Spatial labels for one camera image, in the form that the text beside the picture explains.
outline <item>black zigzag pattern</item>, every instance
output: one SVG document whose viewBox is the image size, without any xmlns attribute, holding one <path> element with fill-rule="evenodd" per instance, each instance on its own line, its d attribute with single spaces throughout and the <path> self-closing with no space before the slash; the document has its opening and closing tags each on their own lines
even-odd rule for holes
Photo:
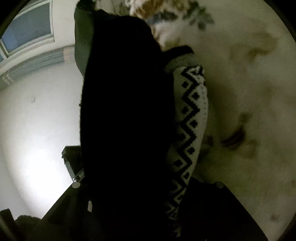
<svg viewBox="0 0 296 241">
<path fill-rule="evenodd" d="M 185 151 L 197 138 L 194 132 L 187 126 L 187 122 L 189 122 L 189 120 L 200 111 L 200 109 L 196 106 L 196 104 L 189 99 L 190 94 L 196 89 L 196 87 L 199 86 L 199 83 L 188 73 L 191 73 L 193 75 L 203 76 L 202 67 L 190 66 L 185 68 L 181 73 L 182 76 L 184 76 L 185 78 L 187 78 L 189 81 L 192 82 L 192 85 L 188 88 L 188 90 L 186 90 L 186 92 L 182 96 L 182 99 L 186 104 L 188 104 L 192 108 L 192 111 L 179 123 L 180 127 L 189 135 L 189 139 L 177 150 L 178 154 L 186 162 L 186 165 L 182 167 L 178 172 L 173 174 L 173 179 L 181 186 L 181 188 L 177 192 L 175 192 L 170 197 L 170 200 L 169 200 L 169 203 L 175 208 L 178 207 L 178 203 L 175 202 L 174 198 L 180 195 L 184 191 L 184 189 L 187 188 L 187 184 L 182 179 L 182 174 L 192 165 L 192 160 L 186 154 Z"/>
</svg>

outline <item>window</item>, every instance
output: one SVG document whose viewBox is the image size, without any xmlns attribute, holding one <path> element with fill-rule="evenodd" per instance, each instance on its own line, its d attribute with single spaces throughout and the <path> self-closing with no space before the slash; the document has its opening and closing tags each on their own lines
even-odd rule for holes
<svg viewBox="0 0 296 241">
<path fill-rule="evenodd" d="M 6 57 L 47 39 L 54 41 L 51 8 L 52 0 L 32 0 L 15 17 L 0 40 Z"/>
</svg>

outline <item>dark fabric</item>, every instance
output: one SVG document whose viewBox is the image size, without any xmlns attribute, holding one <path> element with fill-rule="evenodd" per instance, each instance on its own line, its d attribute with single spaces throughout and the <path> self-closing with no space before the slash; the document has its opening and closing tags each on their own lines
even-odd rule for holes
<svg viewBox="0 0 296 241">
<path fill-rule="evenodd" d="M 85 75 L 94 36 L 94 3 L 90 0 L 79 1 L 75 12 L 75 60 L 82 76 Z"/>
<path fill-rule="evenodd" d="M 180 206 L 187 241 L 268 241 L 230 190 L 191 178 Z"/>
<path fill-rule="evenodd" d="M 285 232 L 279 238 L 278 241 L 295 241 L 296 240 L 296 214 L 292 218 L 289 226 L 286 228 Z"/>
<path fill-rule="evenodd" d="M 163 238 L 173 82 L 143 20 L 98 12 L 80 123 L 94 207 L 111 240 Z"/>
<path fill-rule="evenodd" d="M 25 240 L 24 233 L 21 231 L 19 226 L 15 223 L 9 209 L 0 211 L 0 218 L 5 223 L 7 232 L 10 232 L 10 234 L 19 241 Z M 9 238 L 7 238 L 5 232 L 2 230 L 1 224 L 0 224 L 0 240 L 3 240 L 3 241 L 10 240 Z"/>
<path fill-rule="evenodd" d="M 37 223 L 27 241 L 101 241 L 100 224 L 88 211 L 87 184 L 71 185 Z"/>
<path fill-rule="evenodd" d="M 163 66 L 166 66 L 174 58 L 177 58 L 179 56 L 189 54 L 189 53 L 193 53 L 193 50 L 187 45 L 179 46 L 179 47 L 167 50 L 163 52 L 163 56 L 162 56 Z"/>
<path fill-rule="evenodd" d="M 15 223 L 18 225 L 25 237 L 28 237 L 31 234 L 39 222 L 40 218 L 28 215 L 21 215 L 15 220 Z"/>
</svg>

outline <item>white wall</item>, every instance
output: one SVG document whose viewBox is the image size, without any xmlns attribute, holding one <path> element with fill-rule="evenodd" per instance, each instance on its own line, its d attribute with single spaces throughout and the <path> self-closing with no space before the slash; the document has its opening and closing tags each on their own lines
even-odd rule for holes
<svg viewBox="0 0 296 241">
<path fill-rule="evenodd" d="M 13 217 L 19 215 L 30 215 L 30 211 L 24 200 L 21 198 L 0 149 L 0 210 L 9 208 Z"/>
<path fill-rule="evenodd" d="M 80 144 L 82 84 L 70 60 L 27 74 L 0 92 L 0 146 L 35 216 L 43 217 L 71 184 L 61 152 Z"/>
</svg>

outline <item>patterned sweater sleeve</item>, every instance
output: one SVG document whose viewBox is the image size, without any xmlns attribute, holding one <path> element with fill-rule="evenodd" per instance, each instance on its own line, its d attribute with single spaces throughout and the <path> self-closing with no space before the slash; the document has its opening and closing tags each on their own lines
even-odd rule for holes
<svg viewBox="0 0 296 241">
<path fill-rule="evenodd" d="M 188 49 L 165 67 L 174 79 L 176 139 L 169 148 L 167 162 L 172 185 L 166 202 L 172 236 L 180 236 L 178 209 L 200 151 L 208 112 L 204 69 Z"/>
</svg>

